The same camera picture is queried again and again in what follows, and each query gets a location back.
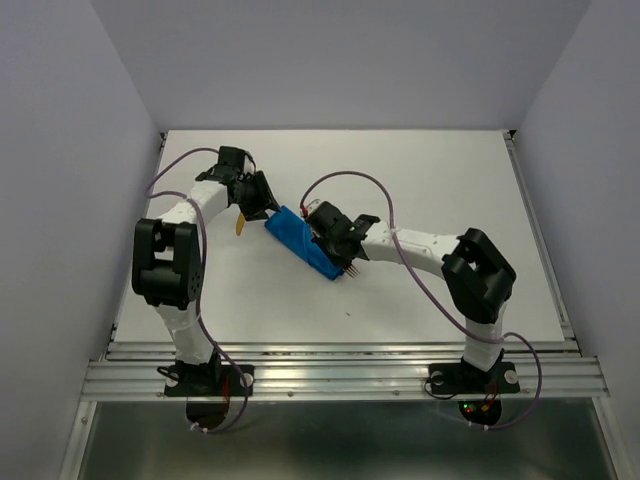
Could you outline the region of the gold knife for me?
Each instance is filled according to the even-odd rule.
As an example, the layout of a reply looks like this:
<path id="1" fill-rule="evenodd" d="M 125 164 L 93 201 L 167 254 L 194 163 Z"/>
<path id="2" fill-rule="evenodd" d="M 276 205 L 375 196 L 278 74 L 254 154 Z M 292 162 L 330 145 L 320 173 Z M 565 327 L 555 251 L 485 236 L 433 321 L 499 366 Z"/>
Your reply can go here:
<path id="1" fill-rule="evenodd" d="M 235 234 L 237 236 L 241 236 L 246 224 L 246 218 L 242 212 L 239 213 L 236 226 L 235 226 Z"/>

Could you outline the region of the gold ornate fork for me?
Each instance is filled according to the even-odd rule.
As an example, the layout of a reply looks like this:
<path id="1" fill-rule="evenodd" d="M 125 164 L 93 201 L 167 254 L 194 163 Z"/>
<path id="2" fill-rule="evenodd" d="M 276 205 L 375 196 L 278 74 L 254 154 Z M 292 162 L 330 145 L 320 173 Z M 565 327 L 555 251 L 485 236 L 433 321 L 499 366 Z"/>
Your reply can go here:
<path id="1" fill-rule="evenodd" d="M 355 278 L 359 275 L 359 270 L 354 265 L 350 265 L 345 268 L 344 272 L 351 278 Z"/>

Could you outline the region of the blue cloth napkin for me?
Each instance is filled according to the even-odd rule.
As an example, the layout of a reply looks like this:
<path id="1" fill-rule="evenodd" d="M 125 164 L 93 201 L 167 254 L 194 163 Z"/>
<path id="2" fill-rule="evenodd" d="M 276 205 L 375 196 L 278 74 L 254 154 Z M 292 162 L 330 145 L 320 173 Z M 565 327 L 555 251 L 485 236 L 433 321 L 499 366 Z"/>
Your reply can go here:
<path id="1" fill-rule="evenodd" d="M 269 217 L 265 228 L 277 241 L 326 279 L 334 281 L 344 274 L 312 241 L 310 227 L 286 206 L 281 206 L 278 212 Z"/>

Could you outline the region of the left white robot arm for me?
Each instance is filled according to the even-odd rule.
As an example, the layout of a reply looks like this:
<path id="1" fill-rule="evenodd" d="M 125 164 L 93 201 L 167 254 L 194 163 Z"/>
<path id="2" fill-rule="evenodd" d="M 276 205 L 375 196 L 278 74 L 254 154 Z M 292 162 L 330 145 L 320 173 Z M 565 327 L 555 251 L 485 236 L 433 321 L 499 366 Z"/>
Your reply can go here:
<path id="1" fill-rule="evenodd" d="M 217 161 L 195 177 L 189 192 L 155 189 L 170 169 L 196 153 L 213 153 Z M 236 206 L 240 234 L 246 222 L 266 220 L 280 205 L 251 153 L 232 146 L 187 151 L 156 174 L 144 195 L 178 199 L 165 213 L 138 220 L 134 229 L 132 289 L 162 318 L 176 348 L 174 365 L 160 373 L 174 382 L 187 378 L 199 393 L 213 393 L 222 384 L 220 363 L 226 355 L 202 320 L 207 226 Z"/>

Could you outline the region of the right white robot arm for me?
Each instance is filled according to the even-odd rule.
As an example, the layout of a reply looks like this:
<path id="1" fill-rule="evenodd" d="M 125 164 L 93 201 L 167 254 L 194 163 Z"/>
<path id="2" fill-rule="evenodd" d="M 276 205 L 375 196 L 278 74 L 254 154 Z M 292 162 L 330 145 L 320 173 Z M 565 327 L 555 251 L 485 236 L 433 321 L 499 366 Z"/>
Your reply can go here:
<path id="1" fill-rule="evenodd" d="M 376 216 L 351 220 L 336 206 L 314 200 L 303 208 L 312 241 L 336 266 L 353 273 L 356 259 L 409 266 L 443 280 L 465 319 L 465 347 L 460 378 L 482 390 L 496 378 L 501 358 L 505 304 L 516 272 L 481 230 L 436 235 L 399 228 Z"/>

